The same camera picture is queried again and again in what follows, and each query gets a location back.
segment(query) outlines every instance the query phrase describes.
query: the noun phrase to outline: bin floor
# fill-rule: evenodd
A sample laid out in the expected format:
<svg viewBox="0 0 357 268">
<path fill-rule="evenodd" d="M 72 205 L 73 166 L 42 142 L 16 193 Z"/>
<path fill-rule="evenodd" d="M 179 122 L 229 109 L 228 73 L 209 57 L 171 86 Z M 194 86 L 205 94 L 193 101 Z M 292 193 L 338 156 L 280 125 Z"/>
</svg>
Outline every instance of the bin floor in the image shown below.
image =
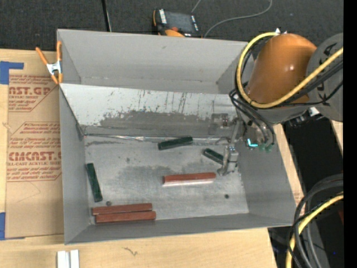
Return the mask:
<svg viewBox="0 0 357 268">
<path fill-rule="evenodd" d="M 158 150 L 156 142 L 86 136 L 86 163 L 94 163 L 103 201 L 89 207 L 152 203 L 157 219 L 248 213 L 239 173 L 216 174 L 213 183 L 162 186 L 163 176 L 217 172 L 218 163 L 202 155 L 205 148 L 223 154 L 223 145 L 189 145 Z"/>
</svg>

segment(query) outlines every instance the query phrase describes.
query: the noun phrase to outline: red wooden block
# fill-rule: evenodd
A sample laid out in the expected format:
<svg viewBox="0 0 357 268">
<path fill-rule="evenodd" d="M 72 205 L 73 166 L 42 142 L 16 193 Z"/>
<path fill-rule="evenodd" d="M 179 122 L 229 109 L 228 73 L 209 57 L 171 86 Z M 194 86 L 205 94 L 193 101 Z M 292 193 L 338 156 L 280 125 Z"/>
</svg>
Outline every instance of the red wooden block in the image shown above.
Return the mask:
<svg viewBox="0 0 357 268">
<path fill-rule="evenodd" d="M 125 213 L 125 212 L 146 212 L 152 210 L 151 203 L 111 205 L 108 207 L 95 207 L 91 209 L 92 215 L 107 213 Z"/>
<path fill-rule="evenodd" d="M 215 178 L 216 178 L 215 173 L 168 175 L 163 177 L 163 185 L 169 186 L 169 185 L 212 183 Z"/>
<path fill-rule="evenodd" d="M 108 213 L 97 214 L 96 223 L 115 223 L 115 222 L 132 222 L 132 221 L 154 221 L 156 212 L 129 212 L 129 213 Z"/>
</svg>

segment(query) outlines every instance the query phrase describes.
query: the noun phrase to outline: white plastic piece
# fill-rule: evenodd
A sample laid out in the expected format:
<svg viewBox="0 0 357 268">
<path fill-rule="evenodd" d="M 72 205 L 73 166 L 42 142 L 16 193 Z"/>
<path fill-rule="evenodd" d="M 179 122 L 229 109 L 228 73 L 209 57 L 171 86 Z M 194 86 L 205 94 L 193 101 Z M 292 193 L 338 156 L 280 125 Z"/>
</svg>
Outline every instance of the white plastic piece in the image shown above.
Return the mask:
<svg viewBox="0 0 357 268">
<path fill-rule="evenodd" d="M 58 251 L 57 268 L 79 268 L 79 250 Z"/>
<path fill-rule="evenodd" d="M 320 112 L 315 107 L 310 107 L 308 109 L 308 113 L 310 114 L 310 116 L 314 116 L 314 115 L 320 114 Z"/>
</svg>

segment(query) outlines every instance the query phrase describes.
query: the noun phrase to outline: black cord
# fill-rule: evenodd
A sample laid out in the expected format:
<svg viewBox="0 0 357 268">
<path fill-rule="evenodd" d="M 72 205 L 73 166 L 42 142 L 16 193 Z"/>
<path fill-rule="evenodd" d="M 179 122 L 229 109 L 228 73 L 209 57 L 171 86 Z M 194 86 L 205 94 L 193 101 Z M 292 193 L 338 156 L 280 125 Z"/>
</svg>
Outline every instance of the black cord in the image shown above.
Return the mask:
<svg viewBox="0 0 357 268">
<path fill-rule="evenodd" d="M 249 119 L 252 120 L 252 122 L 254 122 L 255 125 L 257 125 L 259 127 L 259 129 L 261 130 L 263 136 L 264 136 L 264 142 L 268 142 L 268 136 L 266 135 L 263 127 L 261 126 L 261 124 L 257 121 L 257 119 L 251 114 L 249 113 L 249 111 L 246 111 L 242 108 L 240 108 L 238 106 L 238 104 L 241 104 L 241 102 L 239 100 L 237 100 L 236 98 L 234 98 L 234 94 L 231 95 L 231 92 L 229 93 L 229 97 L 230 97 L 230 100 L 231 102 L 233 103 L 234 107 L 238 110 L 240 110 L 242 113 L 244 113 Z"/>
<path fill-rule="evenodd" d="M 326 179 L 324 179 L 324 180 L 325 180 L 325 181 L 326 181 L 326 180 L 328 180 L 328 181 L 335 181 L 335 180 L 337 180 L 337 178 L 336 178 L 336 176 L 331 176 L 331 177 L 328 177 L 328 178 L 326 178 Z M 307 208 L 308 211 L 310 210 L 310 206 L 311 206 L 311 201 L 306 204 L 306 208 Z M 312 257 L 313 257 L 313 259 L 315 260 L 315 264 L 316 264 L 316 266 L 317 266 L 318 268 L 322 268 L 322 265 L 321 265 L 321 263 L 320 263 L 319 257 L 317 256 L 317 253 L 316 253 L 316 250 L 315 250 L 313 241 L 312 241 L 311 229 L 310 229 L 310 226 L 309 226 L 309 225 L 306 226 L 305 234 L 306 234 L 307 243 L 308 243 L 308 246 L 309 246 L 309 248 L 310 248 Z"/>
<path fill-rule="evenodd" d="M 274 129 L 268 124 L 267 121 L 264 120 L 264 118 L 262 116 L 260 116 L 260 114 L 258 114 L 257 112 L 255 112 L 252 108 L 250 108 L 249 105 L 245 104 L 244 102 L 239 101 L 238 99 L 234 98 L 234 95 L 237 93 L 237 91 L 235 89 L 231 90 L 231 92 L 228 94 L 230 97 L 230 100 L 232 101 L 233 105 L 240 110 L 241 112 L 243 112 L 245 115 L 247 115 L 247 117 L 249 117 L 254 124 L 256 124 L 260 131 L 262 132 L 263 136 L 264 136 L 264 143 L 267 143 L 269 140 L 269 137 L 267 136 L 267 134 L 265 133 L 264 128 L 262 127 L 262 125 L 257 121 L 260 120 L 262 121 L 271 131 L 272 133 L 272 145 L 275 144 L 275 132 Z"/>
<path fill-rule="evenodd" d="M 303 89 L 301 89 L 298 93 L 294 94 L 292 97 L 288 98 L 285 100 L 283 103 L 279 104 L 278 106 L 285 106 L 286 104 L 289 104 L 296 99 L 299 99 L 303 95 L 307 94 L 308 92 L 312 91 L 314 88 L 316 88 L 319 84 L 325 82 L 328 80 L 331 76 L 336 74 L 338 71 L 343 69 L 344 62 L 343 60 L 339 61 L 334 65 L 331 69 L 326 71 L 325 73 L 321 74 L 320 76 L 316 77 L 316 80 L 312 82 L 311 84 L 305 86 Z"/>
<path fill-rule="evenodd" d="M 291 240 L 292 233 L 294 232 L 294 234 L 295 234 L 295 243 L 296 243 L 295 249 L 299 252 L 299 255 L 303 258 L 303 260 L 304 260 L 306 266 L 307 266 L 307 267 L 310 267 L 311 264 L 310 264 L 309 259 L 304 259 L 304 257 L 303 257 L 303 253 L 305 253 L 305 252 L 304 252 L 305 247 L 303 246 L 303 244 L 301 244 L 301 246 L 298 245 L 298 241 L 301 240 L 300 237 L 302 237 L 302 236 L 300 236 L 299 234 L 296 235 L 296 230 L 298 230 L 298 225 L 299 225 L 299 223 L 300 223 L 303 219 L 305 219 L 308 215 L 310 215 L 311 213 L 313 213 L 314 211 L 316 211 L 316 210 L 317 210 L 319 207 L 321 207 L 323 204 L 324 204 L 324 202 L 322 202 L 322 203 L 320 203 L 320 204 L 314 206 L 314 208 L 310 209 L 310 210 L 309 210 L 308 212 L 306 212 L 304 215 L 302 215 L 302 216 L 298 217 L 297 219 L 295 219 L 294 222 L 293 222 L 293 224 L 290 226 L 290 228 L 289 228 L 289 230 L 288 230 L 287 237 L 286 237 L 287 251 L 288 251 L 288 253 L 290 253 L 290 255 L 292 256 L 292 258 L 294 259 L 295 264 L 296 264 L 299 268 L 303 268 L 303 266 L 301 265 L 300 260 L 299 260 L 298 257 L 297 257 L 297 254 L 295 254 L 295 253 L 293 252 L 293 250 L 291 249 L 291 247 L 290 247 L 290 240 Z"/>
<path fill-rule="evenodd" d="M 107 32 L 111 32 L 112 31 L 112 27 L 110 26 L 110 21 L 109 21 L 109 14 L 107 11 L 107 5 L 105 3 L 105 0 L 101 0 L 102 1 L 102 8 L 103 8 L 103 14 L 104 14 L 104 20 L 105 20 L 105 27 L 107 29 Z"/>
<path fill-rule="evenodd" d="M 301 210 L 303 206 L 306 204 L 308 206 L 308 202 L 312 199 L 313 196 L 315 196 L 317 193 L 322 192 L 327 189 L 331 188 L 337 188 L 343 186 L 343 174 L 337 174 L 333 176 L 329 176 L 327 178 L 322 179 L 318 183 L 316 183 L 312 189 L 302 198 L 302 200 L 299 202 L 296 210 L 295 210 L 295 215 L 294 215 L 294 220 L 299 219 L 299 215 L 301 214 Z M 304 252 L 304 248 L 300 239 L 300 234 L 298 231 L 298 226 L 295 226 L 293 228 L 294 233 L 295 233 L 295 241 L 296 241 L 296 248 L 299 250 L 299 253 L 301 257 L 303 258 L 305 264 L 307 265 L 308 268 L 312 268 L 310 261 L 308 257 L 306 256 L 306 253 Z"/>
</svg>

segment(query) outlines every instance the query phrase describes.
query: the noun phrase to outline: wooden table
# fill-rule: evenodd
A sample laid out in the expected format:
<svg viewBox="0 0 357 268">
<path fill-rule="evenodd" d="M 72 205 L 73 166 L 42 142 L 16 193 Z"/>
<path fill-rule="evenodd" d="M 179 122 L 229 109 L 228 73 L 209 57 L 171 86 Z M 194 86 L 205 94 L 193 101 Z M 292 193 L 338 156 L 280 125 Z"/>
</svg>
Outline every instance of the wooden table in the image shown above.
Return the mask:
<svg viewBox="0 0 357 268">
<path fill-rule="evenodd" d="M 32 63 L 44 66 L 35 51 L 0 50 L 0 60 L 16 61 L 24 54 L 30 55 Z M 8 86 L 0 85 L 0 212 L 5 210 L 7 93 Z M 303 194 L 290 149 L 282 126 L 275 126 L 275 130 L 287 176 L 298 202 Z M 0 266 L 55 267 L 58 251 L 78 249 L 80 267 L 85 268 L 277 267 L 266 228 L 70 246 L 63 243 L 61 234 L 0 241 Z"/>
</svg>

